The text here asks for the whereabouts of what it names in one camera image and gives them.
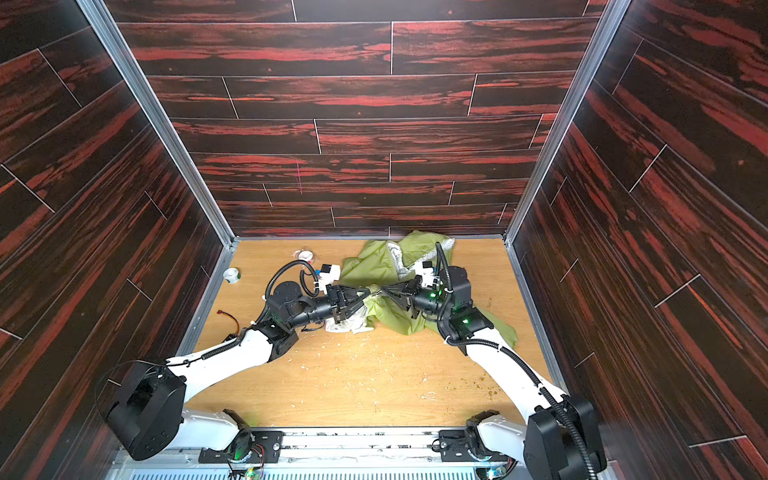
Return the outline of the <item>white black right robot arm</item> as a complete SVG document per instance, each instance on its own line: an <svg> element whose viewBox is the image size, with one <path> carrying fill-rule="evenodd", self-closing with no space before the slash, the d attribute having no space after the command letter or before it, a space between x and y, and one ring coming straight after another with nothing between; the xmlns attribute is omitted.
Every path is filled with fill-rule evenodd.
<svg viewBox="0 0 768 480"><path fill-rule="evenodd" d="M593 405L547 381L513 350L474 305L464 269L441 266L431 283L415 277L381 292L403 310L435 322L445 344L481 366L522 415L524 426L494 410L469 419L464 438L474 458L504 456L534 479L595 479L606 469Z"/></svg>

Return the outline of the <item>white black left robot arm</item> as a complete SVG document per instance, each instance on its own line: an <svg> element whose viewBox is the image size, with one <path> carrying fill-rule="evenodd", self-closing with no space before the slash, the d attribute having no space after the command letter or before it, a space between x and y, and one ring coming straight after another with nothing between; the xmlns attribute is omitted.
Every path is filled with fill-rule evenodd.
<svg viewBox="0 0 768 480"><path fill-rule="evenodd" d="M206 413L186 404L207 388L275 361L311 323L345 320L360 312L367 288L330 285L309 296L296 282L272 288L255 324L206 350L161 362L135 360L99 413L132 459L164 450L245 448L247 427L234 413Z"/></svg>

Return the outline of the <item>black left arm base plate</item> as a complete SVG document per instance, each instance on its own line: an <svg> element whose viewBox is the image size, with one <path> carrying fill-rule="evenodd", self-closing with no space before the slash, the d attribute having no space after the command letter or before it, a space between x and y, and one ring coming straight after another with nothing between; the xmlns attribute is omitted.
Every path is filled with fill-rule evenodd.
<svg viewBox="0 0 768 480"><path fill-rule="evenodd" d="M221 451L202 449L198 457L201 464L232 465L277 463L282 451L283 431L249 430L239 432Z"/></svg>

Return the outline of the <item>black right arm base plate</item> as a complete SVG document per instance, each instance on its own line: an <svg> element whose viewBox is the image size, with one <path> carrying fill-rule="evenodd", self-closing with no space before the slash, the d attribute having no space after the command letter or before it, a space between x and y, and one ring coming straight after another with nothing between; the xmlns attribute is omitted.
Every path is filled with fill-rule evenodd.
<svg viewBox="0 0 768 480"><path fill-rule="evenodd" d="M432 442L431 449L439 453L443 462L507 462L511 457L488 450L479 435L470 429L444 429Z"/></svg>

